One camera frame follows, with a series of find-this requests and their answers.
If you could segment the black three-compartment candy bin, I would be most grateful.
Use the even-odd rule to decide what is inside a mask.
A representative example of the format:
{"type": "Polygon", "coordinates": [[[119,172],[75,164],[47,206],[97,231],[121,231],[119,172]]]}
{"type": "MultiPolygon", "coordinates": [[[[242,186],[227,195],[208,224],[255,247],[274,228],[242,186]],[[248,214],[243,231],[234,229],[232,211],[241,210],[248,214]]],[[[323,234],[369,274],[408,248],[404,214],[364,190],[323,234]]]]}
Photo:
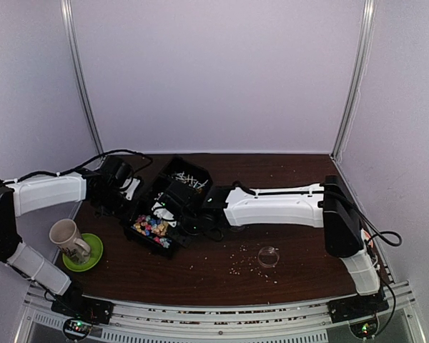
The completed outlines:
{"type": "Polygon", "coordinates": [[[216,216],[203,208],[213,185],[209,172],[180,156],[172,157],[137,198],[124,235],[155,254],[171,257],[179,247],[216,230],[216,216]]]}

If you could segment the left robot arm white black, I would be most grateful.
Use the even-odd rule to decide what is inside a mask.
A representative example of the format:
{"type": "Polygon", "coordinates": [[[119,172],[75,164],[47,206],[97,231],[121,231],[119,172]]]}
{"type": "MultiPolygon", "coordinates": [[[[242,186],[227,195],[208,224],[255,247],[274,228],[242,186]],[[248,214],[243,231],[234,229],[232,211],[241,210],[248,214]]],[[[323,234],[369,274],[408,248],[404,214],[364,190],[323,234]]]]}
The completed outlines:
{"type": "Polygon", "coordinates": [[[0,262],[23,273],[55,295],[73,317],[84,316],[88,301],[73,289],[71,278],[17,232],[18,217],[59,204],[88,201],[113,216],[125,214],[136,190],[142,185],[130,164],[108,156],[95,170],[77,167],[73,171],[37,171],[20,179],[0,179],[0,262]]]}

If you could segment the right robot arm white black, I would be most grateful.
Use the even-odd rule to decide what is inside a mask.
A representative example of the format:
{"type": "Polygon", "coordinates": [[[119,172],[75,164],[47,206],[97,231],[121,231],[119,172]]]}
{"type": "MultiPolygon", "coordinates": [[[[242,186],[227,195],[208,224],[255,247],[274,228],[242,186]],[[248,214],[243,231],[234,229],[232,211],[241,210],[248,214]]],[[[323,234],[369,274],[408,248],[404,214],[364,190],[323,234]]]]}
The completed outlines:
{"type": "Polygon", "coordinates": [[[325,250],[340,259],[351,276],[357,295],[355,313],[365,316],[380,303],[380,276],[370,251],[378,237],[392,247],[401,241],[387,239],[354,203],[337,176],[322,183],[281,189],[251,189],[241,182],[199,192],[180,182],[159,191],[153,215],[178,223],[188,235],[213,230],[219,224],[289,224],[323,229],[325,250]]]}

